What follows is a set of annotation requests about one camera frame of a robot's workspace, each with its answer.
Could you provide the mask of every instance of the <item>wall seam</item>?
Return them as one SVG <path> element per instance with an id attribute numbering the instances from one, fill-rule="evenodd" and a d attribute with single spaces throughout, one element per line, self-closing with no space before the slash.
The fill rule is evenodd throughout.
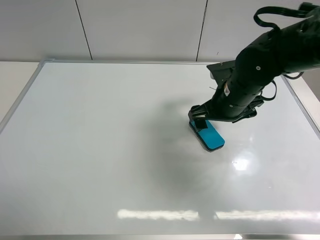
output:
<path id="1" fill-rule="evenodd" d="M 208 6 L 208 0 L 206 0 L 206 2 L 205 2 L 205 8 L 204 8 L 203 20 L 202 20 L 202 26 L 201 26 L 201 32 L 200 32 L 200 39 L 199 39 L 199 44 L 198 44 L 198 51 L 196 52 L 196 58 L 195 58 L 196 62 L 198 61 L 198 55 L 199 55 L 200 44 L 201 44 L 201 37 L 202 37 L 202 32 L 204 30 L 204 24 L 205 24 L 206 13 L 207 13 L 207 6 Z"/>
<path id="2" fill-rule="evenodd" d="M 88 50 L 89 50 L 89 53 L 90 53 L 90 58 L 91 58 L 91 60 L 93 60 L 92 54 L 91 54 L 91 50 L 90 50 L 90 46 L 89 46 L 89 42 L 88 42 L 88 38 L 87 38 L 87 34 L 86 34 L 86 31 L 85 31 L 85 27 L 84 27 L 84 23 L 82 21 L 82 17 L 81 17 L 81 14 L 80 14 L 78 2 L 77 2 L 77 0 L 74 0 L 74 1 L 75 1 L 76 8 L 78 10 L 78 14 L 79 14 L 80 22 L 81 22 L 81 25 L 82 25 L 82 29 L 83 29 L 86 45 L 88 46 Z"/>

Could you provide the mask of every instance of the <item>whiteboard frame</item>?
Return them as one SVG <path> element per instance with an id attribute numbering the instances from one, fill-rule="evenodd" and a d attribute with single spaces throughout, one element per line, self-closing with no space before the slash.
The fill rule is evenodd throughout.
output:
<path id="1" fill-rule="evenodd" d="M 32 74 L 24 88 L 22 89 L 21 93 L 18 95 L 2 121 L 0 122 L 0 134 L 6 127 L 7 123 L 9 122 L 10 118 L 15 113 L 16 109 L 18 108 L 19 104 L 22 102 L 23 98 L 27 94 L 28 90 L 32 86 L 33 82 L 37 78 L 38 74 L 41 72 L 42 68 L 46 63 L 92 63 L 92 64 L 177 64 L 177 65 L 209 65 L 215 64 L 216 62 L 192 62 L 192 61 L 105 61 L 105 60 L 59 60 L 54 58 L 44 59 L 42 60 L 35 72 Z M 317 124 L 313 120 L 312 116 L 310 116 L 309 112 L 307 111 L 306 107 L 302 103 L 302 101 L 297 96 L 295 90 L 293 89 L 290 81 L 284 76 L 281 76 L 282 80 L 284 81 L 286 87 L 289 89 L 291 95 L 293 96 L 294 100 L 298 104 L 300 110 L 303 112 L 304 116 L 308 120 L 309 124 L 311 125 L 312 129 L 314 130 L 315 134 L 320 139 L 320 129 L 318 128 Z M 0 236 L 0 240 L 217 240 L 217 239 L 226 239 L 226 240 L 233 240 L 233 239 L 251 239 L 251 240 L 262 240 L 262 239 L 319 239 L 320 235 L 314 234 L 242 234 L 240 237 L 235 236 L 235 234 L 175 234 L 175 235 L 15 235 L 15 236 Z"/>

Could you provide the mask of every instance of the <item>blue block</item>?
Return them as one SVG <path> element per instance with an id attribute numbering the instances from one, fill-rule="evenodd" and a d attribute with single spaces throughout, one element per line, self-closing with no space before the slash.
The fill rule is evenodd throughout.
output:
<path id="1" fill-rule="evenodd" d="M 207 151 L 212 152 L 222 148 L 225 145 L 225 140 L 208 120 L 205 120 L 205 122 L 208 128 L 202 129 L 199 132 L 196 132 L 194 121 L 189 122 L 189 125 Z"/>

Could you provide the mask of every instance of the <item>whiteboard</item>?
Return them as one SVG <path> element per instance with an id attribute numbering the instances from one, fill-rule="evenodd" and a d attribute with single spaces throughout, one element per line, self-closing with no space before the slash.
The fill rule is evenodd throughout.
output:
<path id="1" fill-rule="evenodd" d="M 209 153 L 205 64 L 47 62 L 0 134 L 0 234 L 320 234 L 320 141 L 275 81 Z"/>

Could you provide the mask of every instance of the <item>white surface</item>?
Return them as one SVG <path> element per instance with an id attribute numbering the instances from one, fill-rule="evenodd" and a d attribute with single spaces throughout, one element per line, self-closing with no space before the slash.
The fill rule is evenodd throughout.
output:
<path id="1" fill-rule="evenodd" d="M 303 74 L 303 80 L 312 90 L 317 99 L 320 100 L 320 69 L 306 71 Z"/>
<path id="2" fill-rule="evenodd" d="M 0 135 L 1 235 L 319 234 L 320 141 L 276 81 L 209 153 L 205 65 L 47 63 Z"/>
<path id="3" fill-rule="evenodd" d="M 75 0 L 1 0 L 0 60 L 89 60 Z"/>
<path id="4" fill-rule="evenodd" d="M 94 60 L 196 61 L 206 0 L 77 0 Z"/>
<path id="5" fill-rule="evenodd" d="M 313 121 L 320 129 L 320 101 L 317 99 L 313 91 L 309 88 L 302 77 L 294 80 L 289 79 L 288 81 L 294 89 L 296 95 L 299 97 L 300 101 L 308 111 L 309 115 L 312 117 Z"/>
<path id="6" fill-rule="evenodd" d="M 234 60 L 257 37 L 271 30 L 270 27 L 261 27 L 255 23 L 254 15 L 258 9 L 267 6 L 298 9 L 302 2 L 303 0 L 208 0 L 198 61 Z M 280 28 L 302 20 L 274 14 L 262 14 L 260 18 L 276 23 Z"/>
<path id="7" fill-rule="evenodd" d="M 0 122 L 37 66 L 37 62 L 0 61 Z"/>

